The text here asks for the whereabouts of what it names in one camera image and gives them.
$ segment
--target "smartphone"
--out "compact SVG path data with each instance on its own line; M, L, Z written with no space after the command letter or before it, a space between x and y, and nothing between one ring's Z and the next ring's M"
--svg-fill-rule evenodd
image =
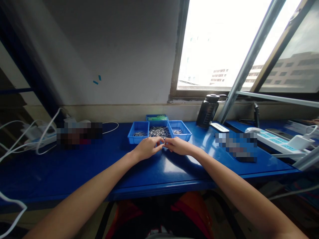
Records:
M266 129L266 131L278 136L279 138L283 138L283 139L285 139L287 141L289 141L289 140L291 140L293 138L292 135L284 133L284 132L282 132L280 130L277 130L277 129Z

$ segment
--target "gray wall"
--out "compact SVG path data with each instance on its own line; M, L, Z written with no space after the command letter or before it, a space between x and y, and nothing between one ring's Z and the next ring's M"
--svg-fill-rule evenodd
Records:
M167 102L179 1L6 3L61 105Z

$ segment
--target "forearm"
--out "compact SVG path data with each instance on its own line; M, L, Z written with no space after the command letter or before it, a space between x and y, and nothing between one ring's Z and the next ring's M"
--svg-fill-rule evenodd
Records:
M198 150L193 157L258 230L269 235L294 232L296 238L305 237L273 203L232 170L202 150Z
M136 163L132 152L126 154L63 200L24 238L62 239L74 236Z

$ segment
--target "black water bottle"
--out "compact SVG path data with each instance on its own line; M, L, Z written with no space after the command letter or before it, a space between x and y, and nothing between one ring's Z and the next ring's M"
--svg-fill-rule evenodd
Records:
M226 98L225 101L219 101L221 96ZM219 103L226 102L228 100L227 95L207 95L203 101L196 120L196 125L200 127L209 127L210 121L213 120Z

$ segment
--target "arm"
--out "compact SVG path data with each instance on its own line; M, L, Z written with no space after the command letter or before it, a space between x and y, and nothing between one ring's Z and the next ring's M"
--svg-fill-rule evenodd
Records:
M285 214L258 190L202 149L180 139L166 139L171 152L194 157L236 208L270 238L307 238Z
M66 239L74 236L131 167L163 148L164 144L160 145L160 141L164 142L161 137L144 139L133 151L63 200L24 239Z

